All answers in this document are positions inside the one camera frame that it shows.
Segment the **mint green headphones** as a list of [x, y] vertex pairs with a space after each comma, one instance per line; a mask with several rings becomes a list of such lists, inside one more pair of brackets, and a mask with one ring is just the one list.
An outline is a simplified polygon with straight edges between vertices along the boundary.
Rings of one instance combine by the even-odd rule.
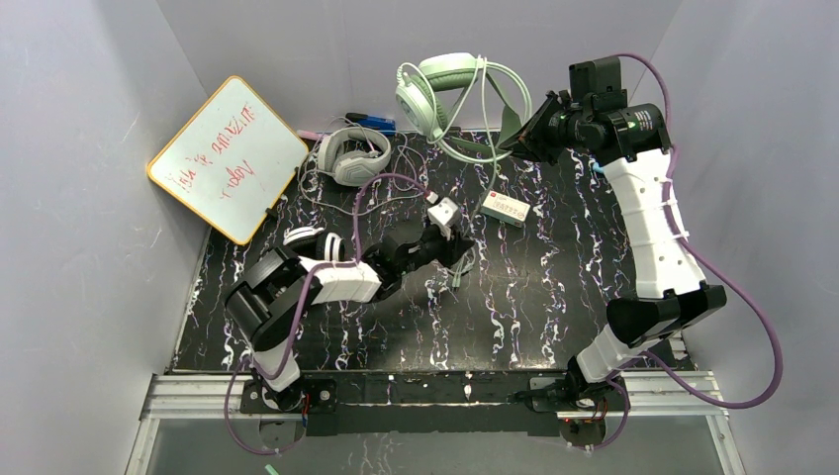
[[[494, 77], [496, 73], [517, 87], [522, 101], [519, 111]], [[396, 81], [396, 100], [409, 122], [427, 143], [464, 163], [492, 163], [508, 157], [510, 154], [501, 149], [500, 143], [517, 132], [533, 113], [529, 89], [513, 69], [469, 52], [441, 54], [419, 64], [403, 62], [396, 70]], [[491, 144], [448, 135], [475, 86], [481, 89], [484, 113], [488, 111], [487, 87], [495, 91], [503, 104], [499, 136]]]

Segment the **grey white headphones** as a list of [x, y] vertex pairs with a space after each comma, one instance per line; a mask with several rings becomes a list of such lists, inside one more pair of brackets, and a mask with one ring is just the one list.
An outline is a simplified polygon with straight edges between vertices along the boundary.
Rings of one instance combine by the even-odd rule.
[[339, 185], [360, 187], [390, 163], [392, 144], [378, 131], [362, 126], [339, 129], [322, 140], [317, 171]]

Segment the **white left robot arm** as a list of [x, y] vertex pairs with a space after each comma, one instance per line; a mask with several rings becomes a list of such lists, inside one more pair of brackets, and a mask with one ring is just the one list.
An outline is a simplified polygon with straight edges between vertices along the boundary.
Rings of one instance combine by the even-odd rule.
[[348, 260], [343, 254], [312, 249], [313, 238], [325, 242], [330, 236], [317, 228], [292, 231], [285, 243], [247, 270], [224, 299], [248, 344], [256, 378], [275, 393], [301, 376], [293, 345], [311, 307], [386, 300], [402, 287], [407, 274], [433, 262], [453, 268], [475, 244], [457, 226], [426, 224], [394, 230], [367, 247], [359, 260]]

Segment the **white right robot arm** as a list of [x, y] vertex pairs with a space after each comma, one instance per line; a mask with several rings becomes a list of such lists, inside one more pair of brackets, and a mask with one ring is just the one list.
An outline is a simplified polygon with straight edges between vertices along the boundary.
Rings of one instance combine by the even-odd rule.
[[668, 175], [673, 144], [666, 115], [646, 103], [631, 106], [617, 56], [569, 67], [570, 88], [550, 91], [534, 115], [500, 147], [510, 156], [555, 164], [562, 154], [591, 154], [621, 212], [635, 268], [635, 293], [606, 305], [607, 324], [573, 356], [564, 375], [528, 396], [597, 403], [612, 391], [621, 367], [672, 333], [726, 304], [682, 243], [688, 234]]

